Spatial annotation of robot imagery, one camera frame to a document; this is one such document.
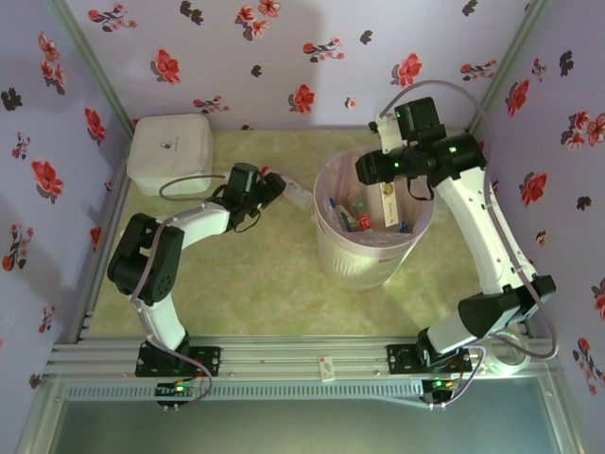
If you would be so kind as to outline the clear bottle red cap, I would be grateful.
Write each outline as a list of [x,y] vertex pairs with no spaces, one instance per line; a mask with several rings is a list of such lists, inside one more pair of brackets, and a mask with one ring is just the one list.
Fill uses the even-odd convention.
[[278,173],[276,170],[268,166],[261,168],[261,174],[267,176],[269,173],[276,173],[285,183],[285,188],[282,195],[290,202],[295,204],[297,207],[307,213],[311,213],[314,210],[314,199],[313,194],[307,189],[303,188],[296,181],[292,180],[286,175]]

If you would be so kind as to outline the long clear square bottle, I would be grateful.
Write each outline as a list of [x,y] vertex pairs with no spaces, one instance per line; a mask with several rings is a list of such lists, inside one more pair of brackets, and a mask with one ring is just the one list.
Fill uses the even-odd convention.
[[385,228],[399,230],[400,216],[394,183],[379,184]]

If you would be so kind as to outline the purple plastic bin liner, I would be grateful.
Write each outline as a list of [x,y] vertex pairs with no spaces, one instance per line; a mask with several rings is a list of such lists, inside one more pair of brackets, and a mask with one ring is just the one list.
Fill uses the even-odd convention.
[[[372,147],[353,148],[336,154],[324,163],[314,187],[317,219],[324,222],[324,233],[333,232],[338,239],[360,245],[392,246],[408,243],[424,234],[433,220],[435,203],[428,198],[425,178],[411,182],[402,178],[393,183],[361,183],[357,178],[355,163],[372,150]],[[371,227],[364,231],[349,232],[332,204],[336,203],[352,212],[350,197],[355,195],[366,203]],[[399,225],[387,225],[388,197],[395,199],[398,219],[407,226],[405,233]]]

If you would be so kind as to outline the white plastic waste bin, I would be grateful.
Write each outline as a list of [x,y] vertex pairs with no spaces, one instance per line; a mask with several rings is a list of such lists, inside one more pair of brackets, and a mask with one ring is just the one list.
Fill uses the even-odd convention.
[[320,266],[337,285],[354,290],[375,288],[385,284],[406,260],[421,235],[408,243],[392,246],[364,246],[338,239],[333,232],[324,233],[324,222],[317,219],[317,244]]

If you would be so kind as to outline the white plastic storage box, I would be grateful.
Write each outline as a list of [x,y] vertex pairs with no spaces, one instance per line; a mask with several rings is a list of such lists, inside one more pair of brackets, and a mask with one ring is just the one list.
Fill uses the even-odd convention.
[[191,195],[208,189],[213,173],[214,136],[200,113],[156,115],[135,126],[127,175],[146,196],[160,188],[167,195]]

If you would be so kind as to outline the small circuit board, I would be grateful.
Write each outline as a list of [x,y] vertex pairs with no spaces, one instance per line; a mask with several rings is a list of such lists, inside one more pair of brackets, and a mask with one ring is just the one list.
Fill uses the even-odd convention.
[[181,382],[166,382],[158,383],[154,390],[156,397],[170,398],[187,398],[191,399],[198,393],[198,386],[191,383]]
[[463,379],[423,379],[423,392],[434,393],[434,392],[457,392],[464,385]]

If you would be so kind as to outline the clear tape roll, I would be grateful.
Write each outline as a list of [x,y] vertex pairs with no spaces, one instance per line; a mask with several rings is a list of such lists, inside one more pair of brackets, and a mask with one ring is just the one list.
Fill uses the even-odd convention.
[[527,342],[520,333],[506,330],[500,336],[515,345],[515,348],[507,343],[488,338],[484,342],[487,351],[485,366],[487,370],[499,376],[511,376],[525,369],[530,363],[530,357],[518,350],[518,347],[528,349]]

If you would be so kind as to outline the aluminium corner post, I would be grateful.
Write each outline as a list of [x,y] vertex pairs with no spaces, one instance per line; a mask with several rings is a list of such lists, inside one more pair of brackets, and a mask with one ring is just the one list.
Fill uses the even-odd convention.
[[72,45],[75,47],[80,61],[88,70],[89,75],[95,80],[122,130],[129,139],[132,139],[134,134],[133,123],[122,105],[117,92],[114,90],[100,60],[96,56],[93,47],[79,25],[76,16],[67,4],[67,1],[43,0],[43,2],[49,8],[60,28],[65,32]]
[[484,122],[483,117],[494,104],[494,100],[501,87],[504,85],[506,77],[513,69],[517,58],[532,38],[534,29],[541,23],[543,16],[555,2],[556,0],[527,0],[527,9],[525,10],[523,21],[516,31],[513,40],[510,42],[502,61],[499,63],[493,81],[490,83],[486,93],[480,99],[480,106],[485,113],[482,114],[479,109],[476,109],[475,115],[468,125],[470,132],[476,132]]

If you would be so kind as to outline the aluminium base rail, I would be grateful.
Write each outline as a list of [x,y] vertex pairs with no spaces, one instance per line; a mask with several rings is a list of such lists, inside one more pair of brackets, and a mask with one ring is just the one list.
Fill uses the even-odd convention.
[[[331,356],[336,379],[390,375],[386,346],[413,338],[376,336],[194,337],[191,346],[221,349],[220,380],[319,380],[318,357]],[[89,338],[55,346],[44,378],[101,380],[131,378],[143,342],[135,338]]]

